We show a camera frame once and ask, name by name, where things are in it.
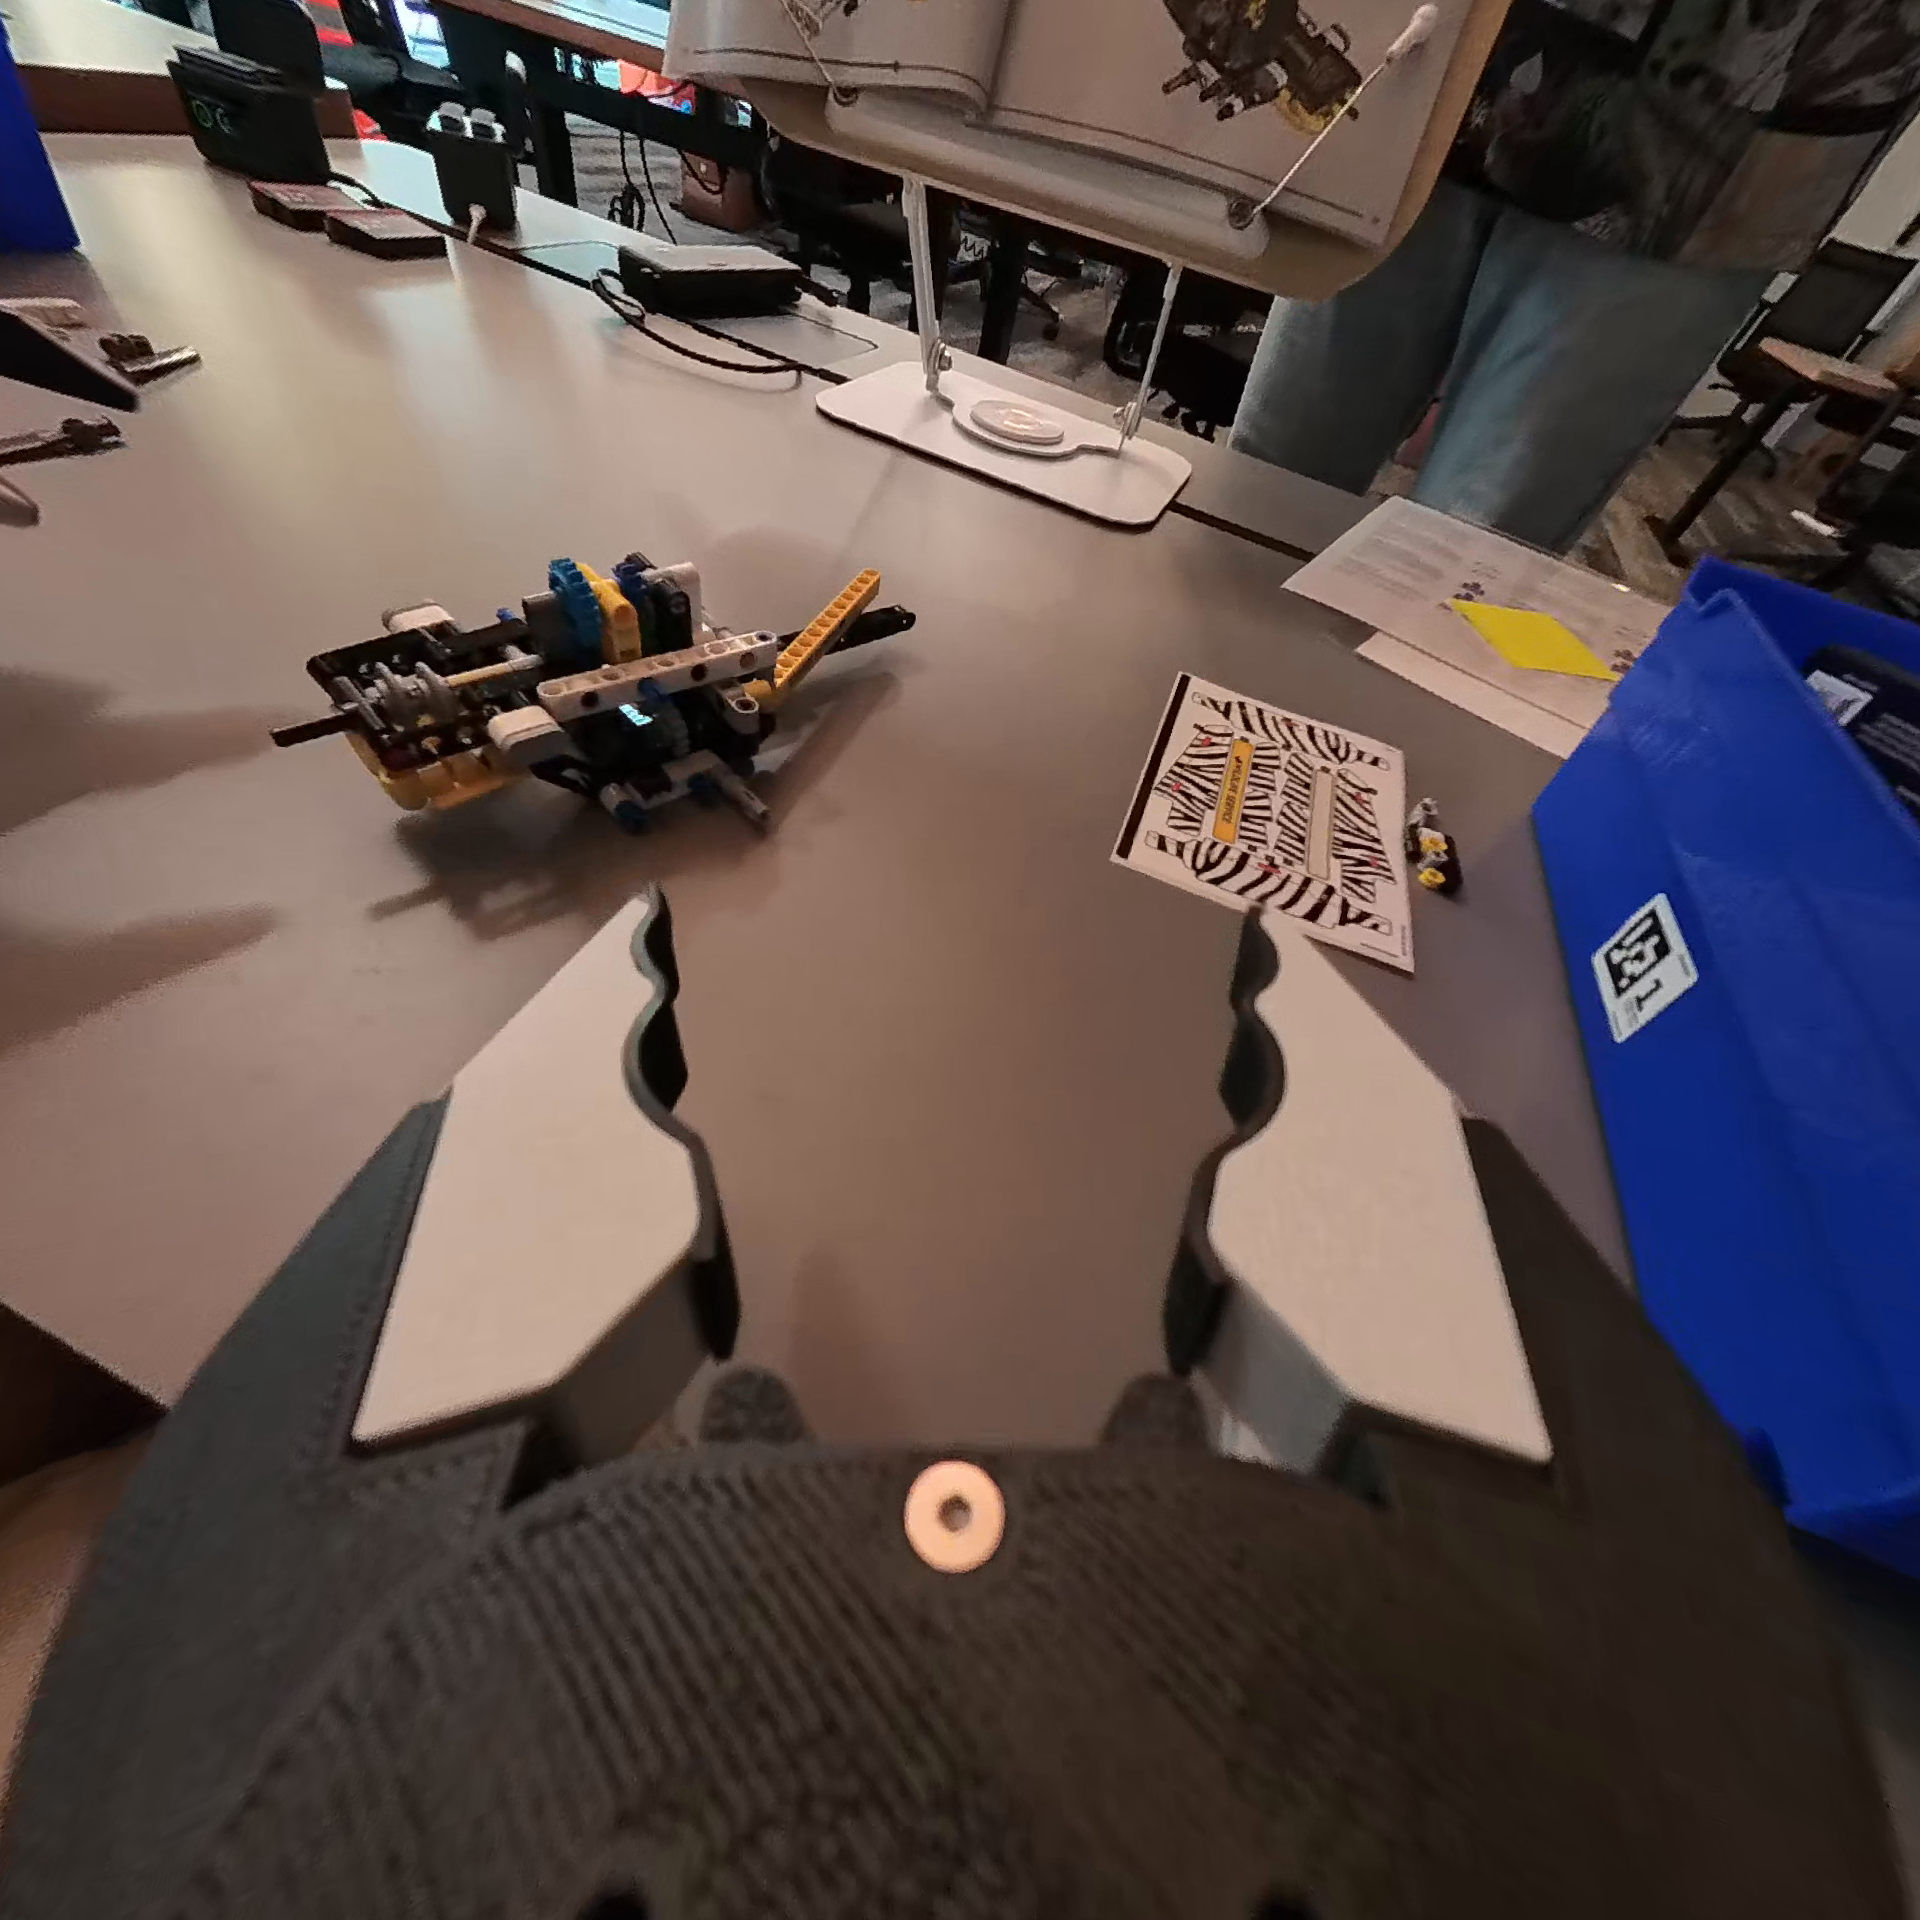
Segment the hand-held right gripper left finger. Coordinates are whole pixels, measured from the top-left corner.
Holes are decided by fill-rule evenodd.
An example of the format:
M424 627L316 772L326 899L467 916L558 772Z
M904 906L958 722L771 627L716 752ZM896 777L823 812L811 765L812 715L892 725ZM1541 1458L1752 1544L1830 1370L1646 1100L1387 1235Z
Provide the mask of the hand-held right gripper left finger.
M731 1358L731 1231L682 1094L673 911L645 884L453 1075L359 1452L529 1419L566 1465L602 1465Z

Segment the black yellow lego model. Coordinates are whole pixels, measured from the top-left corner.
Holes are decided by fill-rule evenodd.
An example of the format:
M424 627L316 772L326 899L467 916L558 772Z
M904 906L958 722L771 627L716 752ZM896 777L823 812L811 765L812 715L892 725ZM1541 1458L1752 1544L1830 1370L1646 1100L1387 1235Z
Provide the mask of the black yellow lego model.
M878 594L864 569L791 633L731 629L710 616L689 562L551 559L542 590L480 627L411 605L385 609L375 638L310 656L326 708L272 728L272 745L342 737L405 812L538 780L626 831L682 800L771 831L753 772L785 708L827 658L916 623Z

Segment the lego instruction booklet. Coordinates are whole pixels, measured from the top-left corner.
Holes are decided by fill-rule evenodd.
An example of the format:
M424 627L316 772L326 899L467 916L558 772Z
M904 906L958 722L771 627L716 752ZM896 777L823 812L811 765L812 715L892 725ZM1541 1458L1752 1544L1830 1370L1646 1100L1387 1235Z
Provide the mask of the lego instruction booklet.
M1191 257L1378 241L1469 3L670 3L664 72L812 146Z

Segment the zebra striped sticker sheet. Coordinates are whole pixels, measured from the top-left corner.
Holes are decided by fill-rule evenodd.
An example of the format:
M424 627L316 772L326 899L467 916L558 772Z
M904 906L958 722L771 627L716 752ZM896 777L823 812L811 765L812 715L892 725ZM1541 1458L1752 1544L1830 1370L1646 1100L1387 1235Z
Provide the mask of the zebra striped sticker sheet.
M1409 977L1404 816L1400 746L1179 671L1110 860Z

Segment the blue plastic bin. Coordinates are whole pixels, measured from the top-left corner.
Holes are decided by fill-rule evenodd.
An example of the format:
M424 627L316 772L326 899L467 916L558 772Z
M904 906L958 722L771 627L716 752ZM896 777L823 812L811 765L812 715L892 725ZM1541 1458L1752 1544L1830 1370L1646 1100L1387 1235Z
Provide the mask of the blue plastic bin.
M1648 1318L1917 1581L1917 812L1836 653L1913 678L1917 623L1699 562L1531 831Z

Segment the yellow paper piece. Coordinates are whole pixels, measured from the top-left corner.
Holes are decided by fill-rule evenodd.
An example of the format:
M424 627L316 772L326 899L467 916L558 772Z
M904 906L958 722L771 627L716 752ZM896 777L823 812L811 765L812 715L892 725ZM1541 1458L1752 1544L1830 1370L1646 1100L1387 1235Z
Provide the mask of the yellow paper piece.
M1471 597L1451 597L1446 605L1513 669L1584 681L1621 678L1621 669L1549 609L1514 609Z

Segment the clear plastic bag with paper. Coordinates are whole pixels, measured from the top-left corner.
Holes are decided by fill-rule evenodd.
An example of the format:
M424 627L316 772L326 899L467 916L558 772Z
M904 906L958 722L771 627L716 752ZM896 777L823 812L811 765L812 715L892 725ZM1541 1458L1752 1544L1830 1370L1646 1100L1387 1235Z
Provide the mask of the clear plastic bag with paper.
M1364 629L1363 658L1551 756L1568 756L1590 733L1668 615L1584 564L1400 495L1296 569L1285 590L1356 620ZM1621 678L1513 669L1451 609L1451 597L1549 609Z

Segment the black box in bin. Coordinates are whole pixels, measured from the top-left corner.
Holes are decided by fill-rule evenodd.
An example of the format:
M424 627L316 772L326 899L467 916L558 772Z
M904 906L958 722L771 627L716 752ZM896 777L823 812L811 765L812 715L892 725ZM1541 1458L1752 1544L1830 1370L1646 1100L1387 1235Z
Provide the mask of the black box in bin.
M1917 816L1917 671L1861 646L1818 646L1803 681Z

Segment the white tablet stand base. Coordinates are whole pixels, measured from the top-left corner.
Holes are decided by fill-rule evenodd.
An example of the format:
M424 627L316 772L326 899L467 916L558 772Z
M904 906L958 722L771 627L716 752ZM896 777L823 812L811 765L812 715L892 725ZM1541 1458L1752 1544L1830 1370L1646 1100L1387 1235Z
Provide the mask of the white tablet stand base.
M1370 245L1356 245L1300 222L1276 222L1268 228L1268 241L1254 257L1191 257L1186 250L1149 245L1144 230L1112 234L1110 228L1095 228L1088 217L1058 222L1049 209L1033 212L1025 204L997 204L988 199L951 193L916 175L868 166L876 173L898 175L901 183L921 355L915 367L898 363L885 367L880 371L852 375L850 386L820 402L820 411L864 437L896 443L898 450L935 461L939 467L965 471L1033 500L1044 500L1075 517L1131 531L1155 525L1188 482L1188 458L1161 443L1141 441L1141 414L1149 392L1149 375L1141 375L1136 395L1117 411L1110 423L1100 423L1075 411L1060 411L1050 402L1017 395L1007 388L1001 375L954 371L954 355L939 340L939 324L935 318L938 275L931 260L931 188L951 193L954 199L972 204L988 204L1038 228L1058 228L1085 241L1106 245L1110 250L1132 250L1160 260L1166 266L1166 294L1147 352L1147 363L1151 367L1172 324L1172 302L1182 277L1232 282L1268 297L1326 297L1364 277L1387 255L1387 249L1428 204L1446 146L1458 129L1471 86L1508 11L1504 3L1469 7L1471 21L1467 21L1458 31L1454 61L1446 68L1444 98L1434 107L1434 119L1419 153L1413 155L1404 199L1387 230ZM731 81L718 86L718 90L748 100L748 94Z

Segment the black power adapter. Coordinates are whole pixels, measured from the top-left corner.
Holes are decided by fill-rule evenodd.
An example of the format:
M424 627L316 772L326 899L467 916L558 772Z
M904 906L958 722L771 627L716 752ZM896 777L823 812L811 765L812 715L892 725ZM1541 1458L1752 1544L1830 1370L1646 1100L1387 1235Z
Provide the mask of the black power adapter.
M799 302L802 271L751 245L664 245L634 234L616 249L626 301L670 320L753 320Z

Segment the black wedge block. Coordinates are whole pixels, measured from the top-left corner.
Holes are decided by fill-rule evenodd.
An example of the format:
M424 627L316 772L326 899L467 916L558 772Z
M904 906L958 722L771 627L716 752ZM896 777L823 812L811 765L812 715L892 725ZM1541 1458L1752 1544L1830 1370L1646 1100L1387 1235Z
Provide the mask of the black wedge block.
M98 345L101 328L66 297L3 301L3 377L49 395L138 411L138 386Z

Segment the brown stool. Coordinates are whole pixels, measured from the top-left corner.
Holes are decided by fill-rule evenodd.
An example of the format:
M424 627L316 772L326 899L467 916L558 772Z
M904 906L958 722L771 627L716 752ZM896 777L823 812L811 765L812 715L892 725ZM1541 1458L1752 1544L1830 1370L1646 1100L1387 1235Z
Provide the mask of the brown stool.
M1797 407L1818 398L1847 398L1874 404L1874 429L1891 423L1900 407L1917 398L1917 375L1877 371L1837 355L1764 340L1760 355L1783 375L1783 386L1746 414L1729 437L1720 441L1717 458L1692 485L1692 492L1668 517L1646 517L1646 528L1672 569L1686 569L1686 534L1726 485L1726 479L1768 443L1768 435Z

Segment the black charger dock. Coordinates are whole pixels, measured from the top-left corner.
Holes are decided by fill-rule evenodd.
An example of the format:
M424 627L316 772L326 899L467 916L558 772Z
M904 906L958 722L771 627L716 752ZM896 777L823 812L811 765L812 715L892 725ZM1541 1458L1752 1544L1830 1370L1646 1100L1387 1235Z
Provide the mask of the black charger dock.
M519 163L498 118L489 107L445 100L424 119L424 150L434 161L446 214L477 230L517 230Z

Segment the black mesh office chair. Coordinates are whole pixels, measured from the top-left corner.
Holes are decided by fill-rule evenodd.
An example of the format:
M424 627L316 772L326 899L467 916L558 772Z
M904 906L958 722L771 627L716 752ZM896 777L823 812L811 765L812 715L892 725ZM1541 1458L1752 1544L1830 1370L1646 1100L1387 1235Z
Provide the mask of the black mesh office chair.
M1777 301L1777 335L1799 350L1847 359L1877 333L1882 314L1913 275L1913 250L1874 250L1830 239Z

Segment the black device with green display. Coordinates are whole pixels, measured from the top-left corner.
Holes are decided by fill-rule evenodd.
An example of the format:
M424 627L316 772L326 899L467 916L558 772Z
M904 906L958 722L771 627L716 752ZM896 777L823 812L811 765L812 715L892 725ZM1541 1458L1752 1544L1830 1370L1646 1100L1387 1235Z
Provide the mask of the black device with green display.
M334 175L316 86L219 47L175 47L165 72L209 166L262 183Z

